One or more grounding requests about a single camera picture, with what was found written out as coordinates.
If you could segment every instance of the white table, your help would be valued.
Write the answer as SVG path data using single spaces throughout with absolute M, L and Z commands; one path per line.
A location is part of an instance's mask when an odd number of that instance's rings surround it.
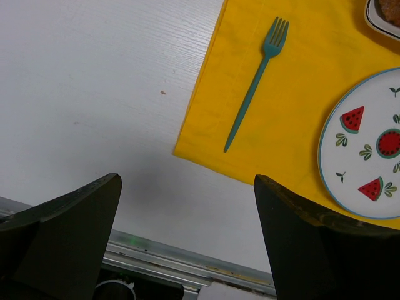
M 253 187 L 171 155 L 222 3 L 1 1 L 0 196 L 117 172 L 114 229 L 270 273 Z

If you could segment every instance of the plate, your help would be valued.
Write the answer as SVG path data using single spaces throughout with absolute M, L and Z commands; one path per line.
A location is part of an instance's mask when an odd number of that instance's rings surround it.
M 400 217 L 400 67 L 371 76 L 340 100 L 322 130 L 318 164 L 344 209 Z
M 367 1 L 364 17 L 369 27 L 400 41 L 400 27 L 385 20 L 378 0 Z

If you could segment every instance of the fork handle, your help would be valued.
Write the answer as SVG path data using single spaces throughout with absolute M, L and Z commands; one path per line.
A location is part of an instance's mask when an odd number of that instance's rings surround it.
M 225 144 L 225 148 L 224 148 L 224 152 L 228 151 L 230 145 L 232 144 L 232 141 L 239 129 L 240 124 L 243 121 L 244 115 L 246 114 L 246 111 L 249 108 L 251 99 L 254 96 L 254 93 L 256 92 L 258 83 L 260 82 L 261 77 L 263 76 L 264 70 L 267 67 L 268 61 L 269 61 L 268 56 L 265 56 L 262 61 L 261 64 L 258 67 L 257 73 L 254 77 L 254 79 L 252 80 L 252 83 L 249 87 L 249 90 L 247 91 L 246 96 L 244 97 L 243 103 L 239 109 L 239 112 L 237 113 L 236 119 L 233 123 L 231 132 L 229 133 L 229 136 L 227 138 L 226 144 Z

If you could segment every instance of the yellow placemat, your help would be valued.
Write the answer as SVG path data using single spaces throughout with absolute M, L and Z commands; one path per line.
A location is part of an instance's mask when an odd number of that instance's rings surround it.
M 372 74 L 400 65 L 400 42 L 364 21 L 364 0 L 226 0 L 174 154 L 252 184 L 265 174 L 339 213 L 318 171 L 323 124 L 340 98 Z M 261 62 L 276 16 L 290 21 L 227 153 L 234 118 Z

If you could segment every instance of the teal plastic fork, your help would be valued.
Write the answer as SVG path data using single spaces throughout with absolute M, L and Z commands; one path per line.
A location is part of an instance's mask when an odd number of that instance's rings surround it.
M 251 99 L 253 98 L 254 93 L 256 92 L 258 83 L 260 82 L 261 76 L 265 68 L 267 67 L 268 61 L 281 53 L 283 45 L 285 44 L 286 36 L 288 35 L 289 22 L 285 20 L 279 19 L 278 17 L 275 19 L 272 24 L 267 38 L 265 39 L 264 44 L 262 45 L 262 50 L 265 53 L 264 58 L 261 61 L 260 66 L 258 67 L 257 73 L 252 80 L 252 83 L 247 91 L 246 97 L 244 97 L 243 103 L 240 107 L 240 110 L 236 116 L 235 122 L 233 123 L 231 132 L 227 138 L 224 152 L 228 151 L 232 141 L 239 129 L 240 124 L 243 121 L 244 115 L 249 108 Z

